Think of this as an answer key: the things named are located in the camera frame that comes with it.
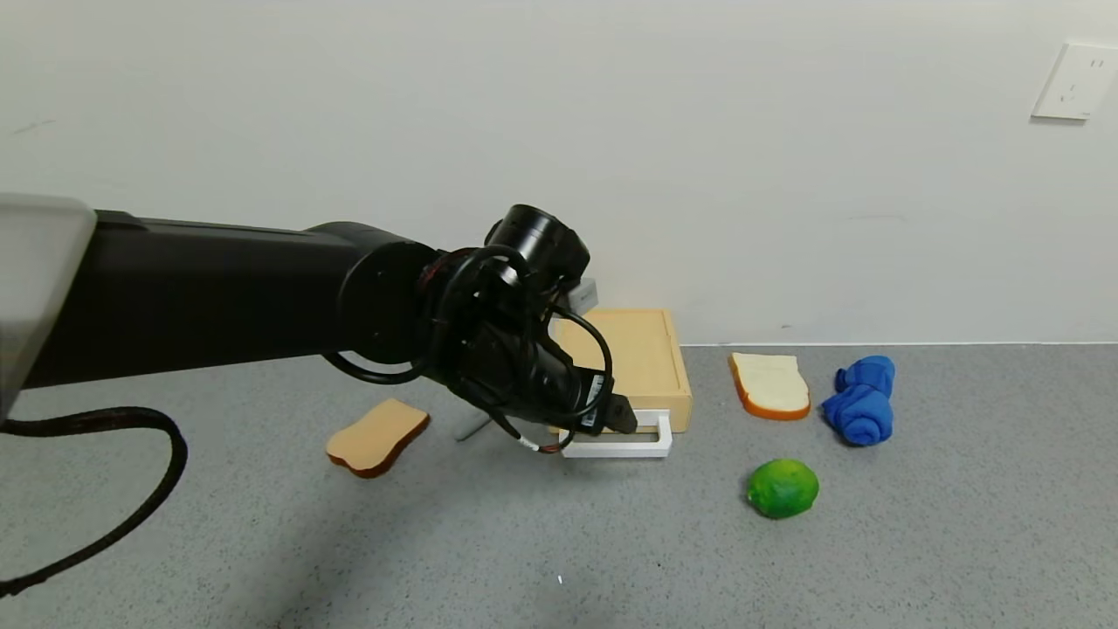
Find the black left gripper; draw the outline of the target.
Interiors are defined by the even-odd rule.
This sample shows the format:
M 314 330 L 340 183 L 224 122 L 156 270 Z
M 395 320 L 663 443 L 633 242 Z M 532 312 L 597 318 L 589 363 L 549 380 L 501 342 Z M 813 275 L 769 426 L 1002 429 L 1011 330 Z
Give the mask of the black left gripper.
M 601 335 L 595 335 L 604 366 L 587 368 L 574 359 L 555 339 L 536 340 L 536 361 L 528 374 L 523 397 L 523 418 L 536 425 L 582 433 L 600 433 L 597 414 L 604 407 L 604 429 L 635 433 L 638 417 L 631 399 L 612 393 L 612 350 Z

